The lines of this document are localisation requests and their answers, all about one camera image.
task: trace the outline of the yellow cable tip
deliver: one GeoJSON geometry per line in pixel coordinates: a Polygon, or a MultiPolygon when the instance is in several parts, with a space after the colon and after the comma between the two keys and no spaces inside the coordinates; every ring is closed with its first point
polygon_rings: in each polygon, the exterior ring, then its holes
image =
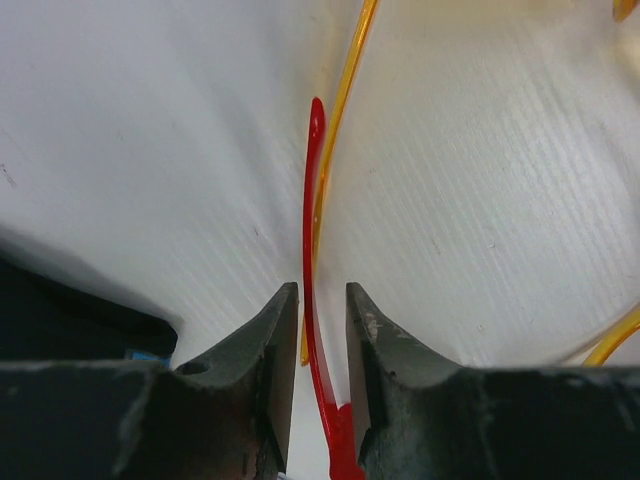
{"type": "Polygon", "coordinates": [[[622,22],[637,6],[638,0],[613,0],[613,20],[622,22]]]}

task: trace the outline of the yellow cable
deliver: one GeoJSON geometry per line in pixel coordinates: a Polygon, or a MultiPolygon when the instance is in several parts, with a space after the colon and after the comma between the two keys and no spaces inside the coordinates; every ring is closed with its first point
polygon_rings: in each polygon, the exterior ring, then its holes
{"type": "MultiPolygon", "coordinates": [[[[320,229],[322,227],[322,212],[324,210],[324,201],[327,194],[327,186],[329,184],[329,174],[331,172],[331,160],[333,157],[333,149],[338,137],[338,130],[342,122],[342,115],[344,113],[344,107],[347,104],[347,98],[351,91],[351,85],[356,75],[358,63],[362,56],[362,51],[367,40],[367,34],[369,33],[369,27],[373,20],[373,14],[378,5],[378,0],[365,0],[360,11],[360,18],[358,19],[358,25],[356,26],[355,34],[351,40],[351,46],[349,47],[349,54],[347,55],[347,61],[345,62],[344,69],[342,70],[342,77],[340,78],[340,85],[338,87],[338,94],[336,95],[336,101],[333,105],[333,111],[329,119],[329,128],[327,130],[327,136],[322,149],[322,156],[320,157],[320,166],[318,169],[319,178],[318,185],[316,186],[316,198],[314,202],[314,217],[313,217],[313,271],[315,273],[316,264],[318,260],[318,244],[320,240],[320,229]]],[[[306,328],[302,329],[302,342],[300,348],[300,363],[304,366],[309,363],[309,349],[307,346],[307,331],[306,328]]]]}
{"type": "Polygon", "coordinates": [[[611,354],[638,330],[640,330],[640,306],[634,308],[605,334],[583,365],[593,367],[604,364],[611,354]]]}
{"type": "Polygon", "coordinates": [[[638,0],[613,0],[613,19],[621,22],[638,6],[638,0]]]}

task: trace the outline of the red plastic piece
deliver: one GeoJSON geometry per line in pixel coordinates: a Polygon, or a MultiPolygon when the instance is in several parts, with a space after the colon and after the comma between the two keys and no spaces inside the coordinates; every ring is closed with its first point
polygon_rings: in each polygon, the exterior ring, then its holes
{"type": "Polygon", "coordinates": [[[316,314],[313,290],[313,222],[318,161],[326,128],[324,107],[319,98],[311,103],[307,164],[304,175],[302,218],[302,272],[304,284],[304,317],[311,364],[313,387],[318,401],[322,427],[329,446],[329,476],[331,480],[365,480],[358,466],[353,436],[351,404],[338,409],[327,359],[322,347],[320,326],[316,314]]]}

